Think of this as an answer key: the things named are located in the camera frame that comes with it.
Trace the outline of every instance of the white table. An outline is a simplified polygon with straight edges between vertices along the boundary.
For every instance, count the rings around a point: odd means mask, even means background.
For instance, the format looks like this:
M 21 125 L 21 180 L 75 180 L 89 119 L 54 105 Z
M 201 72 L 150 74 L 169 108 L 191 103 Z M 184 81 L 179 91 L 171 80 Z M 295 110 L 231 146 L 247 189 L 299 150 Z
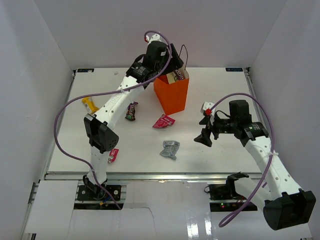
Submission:
M 78 72 L 69 99 L 90 93 L 115 90 L 122 81 L 127 68 L 95 68 L 94 72 Z M 204 101 L 216 102 L 227 94 L 250 93 L 244 72 L 226 72 L 225 68 L 188 68 L 190 75 L 185 110 L 171 117 L 175 124 L 167 129 L 153 129 L 153 124 L 164 113 L 154 92 L 153 84 L 139 95 L 135 101 L 136 121 L 123 117 L 118 121 L 114 132 L 119 136 L 116 148 L 119 154 L 114 163 L 108 165 L 109 173 L 259 173 L 255 161 L 233 135 L 221 134 L 212 147 L 194 142 L 203 126 L 198 123 L 203 118 L 200 108 Z M 109 96 L 94 97 L 97 107 Z M 231 97 L 217 109 L 229 113 L 229 101 L 244 99 Z M 251 99 L 249 102 L 252 121 L 257 114 Z M 89 139 L 86 136 L 84 116 L 87 110 L 79 100 L 65 111 L 59 141 L 61 146 L 75 156 L 90 160 Z M 180 142 L 177 160 L 159 155 L 164 140 Z M 48 168 L 49 173 L 86 173 L 88 166 L 63 155 L 57 147 L 53 151 Z

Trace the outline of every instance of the purple hose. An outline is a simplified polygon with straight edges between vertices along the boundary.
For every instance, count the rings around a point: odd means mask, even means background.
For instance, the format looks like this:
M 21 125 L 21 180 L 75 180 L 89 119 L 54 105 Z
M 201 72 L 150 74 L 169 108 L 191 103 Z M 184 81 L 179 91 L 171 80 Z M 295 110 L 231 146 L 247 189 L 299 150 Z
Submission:
M 219 103 L 221 103 L 223 100 L 229 98 L 229 97 L 232 97 L 232 96 L 237 96 L 237 95 L 242 95 L 242 96 L 247 96 L 249 98 L 251 98 L 252 100 L 254 100 L 258 105 L 259 107 L 261 108 L 261 110 L 263 111 L 268 123 L 269 123 L 269 126 L 270 126 L 270 135 L 271 135 L 271 153 L 274 152 L 275 150 L 275 135 L 274 135 L 274 127 L 270 121 L 270 118 L 269 116 L 267 115 L 267 112 L 265 111 L 265 109 L 263 108 L 263 106 L 261 105 L 261 103 L 255 99 L 253 96 L 247 94 L 247 93 L 243 93 L 243 92 L 237 92 L 237 93 L 232 93 L 232 94 L 229 94 L 227 96 L 224 96 L 223 98 L 221 98 L 219 101 L 216 102 L 216 104 L 211 108 L 211 110 L 213 110 Z M 259 188 L 261 187 L 262 183 L 264 182 L 265 178 L 266 178 L 266 175 L 267 175 L 267 172 L 270 168 L 270 165 L 271 165 L 271 162 L 272 162 L 272 158 L 273 158 L 273 155 L 270 155 L 269 156 L 269 161 L 264 169 L 264 172 L 261 176 L 261 179 L 260 181 L 258 182 L 258 184 L 256 185 L 255 189 L 253 190 L 253 192 L 250 194 L 250 196 L 247 198 L 247 200 L 245 201 L 245 203 L 240 207 L 238 208 L 237 210 L 231 212 L 230 214 L 228 214 L 227 216 L 225 216 L 221 222 L 219 223 L 219 227 L 220 228 L 223 228 L 225 225 L 227 225 L 228 223 L 230 223 L 246 206 L 248 206 L 250 204 L 250 201 L 251 199 L 254 197 L 254 195 L 257 193 L 257 191 L 259 190 Z
M 158 31 L 154 31 L 154 30 L 149 30 L 149 31 L 146 31 L 145 34 L 144 34 L 144 38 L 146 38 L 147 34 L 149 33 L 154 33 L 154 34 L 159 34 L 167 43 L 168 45 L 168 48 L 169 48 L 169 58 L 168 60 L 166 61 L 166 64 L 164 65 L 163 69 L 154 77 L 150 78 L 149 80 L 145 81 L 145 82 L 142 82 L 142 83 L 139 83 L 135 86 L 131 86 L 131 87 L 127 87 L 125 89 L 123 89 L 123 91 L 128 91 L 128 90 L 131 90 L 131 89 L 135 89 L 135 88 L 138 88 L 140 86 L 143 86 L 145 84 L 149 84 L 151 82 L 153 82 L 154 80 L 156 80 L 157 77 L 159 77 L 163 72 L 164 70 L 167 68 L 167 66 L 169 65 L 169 62 L 170 62 L 170 59 L 171 59 L 171 56 L 172 56 L 172 49 L 171 49 L 171 45 L 170 45 L 170 42 L 169 40 L 164 36 L 162 35 L 160 32 Z M 90 162 L 82 159 L 82 158 L 79 158 L 77 156 L 74 156 L 74 155 L 71 155 L 70 153 L 67 153 L 60 145 L 59 141 L 58 141 L 58 133 L 57 133 L 57 126 L 58 126 L 58 120 L 59 120 L 59 117 L 61 115 L 61 113 L 64 111 L 64 109 L 70 105 L 71 103 L 79 100 L 79 99 L 83 99 L 83 98 L 86 98 L 86 97 L 96 97 L 96 96 L 103 96 L 103 95 L 110 95 L 110 94 L 118 94 L 118 93 L 121 93 L 121 90 L 116 90 L 116 91 L 109 91 L 109 92 L 101 92 L 101 93 L 93 93 L 93 94 L 87 94 L 87 95 L 82 95 L 82 96 L 77 96 L 76 98 L 74 99 L 71 99 L 70 101 L 68 101 L 65 105 L 63 105 L 63 107 L 58 111 L 57 115 L 55 116 L 55 119 L 54 119 L 54 124 L 53 124 L 53 136 L 54 136 L 54 141 L 55 141 L 55 144 L 56 146 L 58 147 L 58 149 L 66 156 L 72 158 L 72 159 L 75 159 L 75 160 L 78 160 L 78 161 L 81 161 L 85 164 L 87 164 L 90 169 L 92 170 L 92 175 L 93 175 L 93 178 L 96 182 L 96 184 L 106 193 L 109 195 L 109 197 L 111 198 L 111 200 L 115 203 L 115 205 L 117 206 L 117 208 L 119 210 L 121 210 L 120 206 L 118 205 L 118 203 L 116 202 L 116 200 L 112 197 L 112 195 L 110 194 L 110 192 L 105 189 L 99 182 L 98 182 L 98 179 L 97 179 L 97 176 L 96 176 L 96 173 L 95 173 L 95 170 L 93 168 L 93 166 L 91 165 Z

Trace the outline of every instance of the purple cable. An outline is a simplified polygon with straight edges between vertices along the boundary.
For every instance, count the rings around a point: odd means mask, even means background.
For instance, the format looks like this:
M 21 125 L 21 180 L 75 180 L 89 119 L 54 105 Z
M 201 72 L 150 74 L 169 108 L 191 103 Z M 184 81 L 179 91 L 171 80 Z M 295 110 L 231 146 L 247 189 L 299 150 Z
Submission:
M 151 82 L 153 82 L 154 80 L 156 80 L 157 77 L 159 77 L 163 72 L 164 70 L 167 68 L 167 66 L 169 65 L 169 62 L 170 62 L 170 59 L 171 59 L 171 56 L 172 56 L 172 49 L 171 49 L 171 45 L 170 45 L 170 42 L 169 40 L 164 36 L 162 35 L 160 32 L 158 31 L 154 31 L 154 30 L 149 30 L 149 31 L 146 31 L 145 34 L 144 34 L 144 38 L 146 38 L 147 34 L 149 33 L 154 33 L 154 34 L 159 34 L 167 43 L 168 45 L 168 48 L 169 48 L 169 58 L 168 60 L 166 61 L 166 64 L 164 65 L 163 69 L 154 77 L 150 78 L 149 80 L 145 81 L 145 82 L 142 82 L 142 83 L 139 83 L 135 86 L 131 86 L 131 87 L 128 87 L 128 88 L 125 88 L 123 89 L 122 91 L 128 91 L 128 90 L 131 90 L 131 89 L 135 89 L 135 88 L 138 88 L 140 86 L 143 86 L 145 84 L 149 84 Z M 57 126 L 58 126 L 58 120 L 59 120 L 59 117 L 61 115 L 61 113 L 64 111 L 64 109 L 70 105 L 71 103 L 79 100 L 79 99 L 83 99 L 83 98 L 87 98 L 87 97 L 96 97 L 96 96 L 103 96 L 103 95 L 110 95 L 110 94 L 118 94 L 118 93 L 121 93 L 122 92 L 121 90 L 116 90 L 116 91 L 109 91 L 109 92 L 101 92 L 101 93 L 93 93 L 93 94 L 87 94 L 87 95 L 82 95 L 82 96 L 77 96 L 76 98 L 74 99 L 71 99 L 70 101 L 68 101 L 65 105 L 63 105 L 63 107 L 58 111 L 57 115 L 55 116 L 55 119 L 54 119 L 54 124 L 53 124 L 53 136 L 54 136 L 54 141 L 55 141 L 55 144 L 56 146 L 58 147 L 58 149 L 66 156 L 72 158 L 72 159 L 75 159 L 75 160 L 78 160 L 80 162 L 83 162 L 85 164 L 87 164 L 90 169 L 92 170 L 92 175 L 93 175 L 93 178 L 96 182 L 96 184 L 106 193 L 109 195 L 109 197 L 111 198 L 111 200 L 115 203 L 115 205 L 117 206 L 117 208 L 119 210 L 121 210 L 120 206 L 118 205 L 118 203 L 116 202 L 116 200 L 113 198 L 113 196 L 110 194 L 110 192 L 105 189 L 99 182 L 98 182 L 98 179 L 97 179 L 97 176 L 96 176 L 96 173 L 95 173 L 95 170 L 93 168 L 93 166 L 91 165 L 90 162 L 80 158 L 80 157 L 77 157 L 77 156 L 74 156 L 74 155 L 71 155 L 70 153 L 66 152 L 60 145 L 59 141 L 58 141 L 58 133 L 57 133 Z
M 270 118 L 269 116 L 267 115 L 267 112 L 265 111 L 265 109 L 263 108 L 263 106 L 261 105 L 261 103 L 255 99 L 253 96 L 247 94 L 247 93 L 243 93 L 243 92 L 236 92 L 236 93 L 232 93 L 232 94 L 229 94 L 227 96 L 224 96 L 223 98 L 221 98 L 219 101 L 216 102 L 216 104 L 214 104 L 214 106 L 211 108 L 211 110 L 213 110 L 218 104 L 220 104 L 223 100 L 227 99 L 227 98 L 230 98 L 232 96 L 237 96 L 237 95 L 242 95 L 242 96 L 247 96 L 249 98 L 251 98 L 252 100 L 254 100 L 258 105 L 259 107 L 261 108 L 261 110 L 263 111 L 268 123 L 269 123 L 269 126 L 270 126 L 270 139 L 271 139 L 271 153 L 274 152 L 275 150 L 275 135 L 274 135 L 274 127 L 270 121 Z M 273 155 L 270 155 L 269 156 L 269 161 L 264 169 L 264 172 L 261 176 L 261 179 L 260 181 L 258 182 L 258 184 L 256 185 L 255 189 L 253 190 L 253 192 L 250 194 L 250 196 L 247 198 L 247 200 L 245 201 L 245 203 L 240 207 L 238 208 L 237 210 L 229 213 L 227 216 L 225 216 L 221 222 L 219 223 L 219 227 L 220 228 L 223 228 L 224 226 L 226 226 L 228 223 L 230 223 L 246 206 L 248 206 L 250 204 L 250 201 L 251 199 L 254 197 L 254 195 L 257 193 L 257 191 L 259 190 L 259 188 L 261 187 L 262 183 L 264 182 L 265 178 L 266 178 L 266 175 L 267 175 L 267 172 L 270 168 L 270 165 L 271 165 L 271 162 L 272 162 L 272 158 L 273 158 Z

